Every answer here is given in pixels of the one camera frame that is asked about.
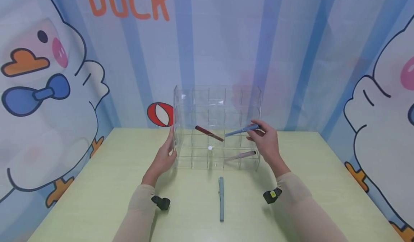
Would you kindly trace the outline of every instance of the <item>acrylic compartment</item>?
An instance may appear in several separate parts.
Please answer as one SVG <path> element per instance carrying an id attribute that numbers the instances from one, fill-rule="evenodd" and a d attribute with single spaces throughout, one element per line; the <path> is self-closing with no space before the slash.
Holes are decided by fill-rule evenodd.
<path id="1" fill-rule="evenodd" d="M 224 134 L 260 119 L 262 93 L 259 87 L 196 86 L 174 89 L 175 166 L 194 169 L 256 170 L 260 155 L 247 133 L 224 138 Z M 224 139 L 218 141 L 195 129 L 196 125 Z M 254 150 L 255 155 L 225 161 Z"/>

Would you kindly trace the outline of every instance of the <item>blue bow tie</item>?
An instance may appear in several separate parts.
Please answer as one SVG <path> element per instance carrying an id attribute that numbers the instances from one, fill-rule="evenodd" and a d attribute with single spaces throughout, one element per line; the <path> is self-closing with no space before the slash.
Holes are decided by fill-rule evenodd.
<path id="1" fill-rule="evenodd" d="M 63 74 L 55 74 L 49 78 L 43 89 L 28 87 L 12 87 L 2 95 L 4 107 L 15 116 L 33 114 L 45 99 L 65 99 L 70 94 L 69 82 Z"/>

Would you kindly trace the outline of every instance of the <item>left hand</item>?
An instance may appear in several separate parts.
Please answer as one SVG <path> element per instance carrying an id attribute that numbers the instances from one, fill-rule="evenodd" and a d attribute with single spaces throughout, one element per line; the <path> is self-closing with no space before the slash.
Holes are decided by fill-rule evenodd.
<path id="1" fill-rule="evenodd" d="M 151 185 L 152 187 L 155 187 L 158 177 L 164 172 L 167 172 L 174 164 L 175 158 L 177 158 L 177 151 L 174 150 L 170 155 L 170 152 L 173 149 L 173 135 L 174 126 L 171 126 L 167 140 L 160 149 L 158 149 L 152 164 L 142 178 L 142 185 Z"/>

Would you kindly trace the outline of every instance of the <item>orange duck foot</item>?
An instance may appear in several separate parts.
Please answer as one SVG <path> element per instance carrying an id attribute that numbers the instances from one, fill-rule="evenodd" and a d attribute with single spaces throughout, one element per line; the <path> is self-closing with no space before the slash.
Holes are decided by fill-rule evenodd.
<path id="1" fill-rule="evenodd" d="M 104 137 L 103 136 L 101 138 L 99 138 L 98 141 L 96 141 L 96 139 L 93 139 L 93 141 L 92 141 L 92 152 L 91 152 L 91 155 L 89 156 L 89 158 L 92 158 L 93 157 L 93 155 L 95 154 L 95 152 L 102 145 L 103 141 L 104 141 Z"/>
<path id="2" fill-rule="evenodd" d="M 63 178 L 55 181 L 55 189 L 46 198 L 46 207 L 50 208 L 53 203 L 57 202 L 63 195 L 63 193 L 72 184 L 75 178 L 71 177 L 65 182 Z"/>
<path id="3" fill-rule="evenodd" d="M 355 171 L 354 167 L 349 162 L 345 162 L 345 166 L 346 166 L 346 169 L 348 169 L 348 171 L 354 177 L 354 179 L 358 182 L 358 184 L 362 187 L 362 189 L 365 192 L 368 192 L 368 186 L 363 181 L 365 179 L 365 177 L 367 177 L 367 176 L 362 171 L 362 169 L 360 169 L 359 171 Z"/>
<path id="4" fill-rule="evenodd" d="M 403 239 L 404 242 L 414 242 L 414 230 L 409 226 L 404 226 L 402 229 L 398 228 L 395 223 L 390 222 L 391 226 L 397 231 L 398 235 Z"/>

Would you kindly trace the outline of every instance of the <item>red pen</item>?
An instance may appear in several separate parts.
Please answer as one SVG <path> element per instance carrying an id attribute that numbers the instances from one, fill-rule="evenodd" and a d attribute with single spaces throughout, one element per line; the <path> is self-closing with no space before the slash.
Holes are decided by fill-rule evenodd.
<path id="1" fill-rule="evenodd" d="M 219 141 L 224 141 L 224 139 L 223 139 L 223 138 L 218 137 L 218 136 L 217 136 L 217 135 L 215 135 L 214 133 L 212 133 L 212 132 L 210 132 L 210 131 L 207 131 L 207 130 L 205 130 L 204 128 L 202 128 L 202 127 L 198 126 L 198 125 L 195 127 L 195 129 L 196 129 L 196 130 L 198 130 L 198 131 L 201 131 L 202 133 L 204 133 L 204 134 L 206 134 L 206 135 L 208 135 L 208 136 L 211 136 L 211 137 L 213 137 L 213 138 L 215 138 L 215 139 L 217 139 L 217 140 L 219 140 Z"/>

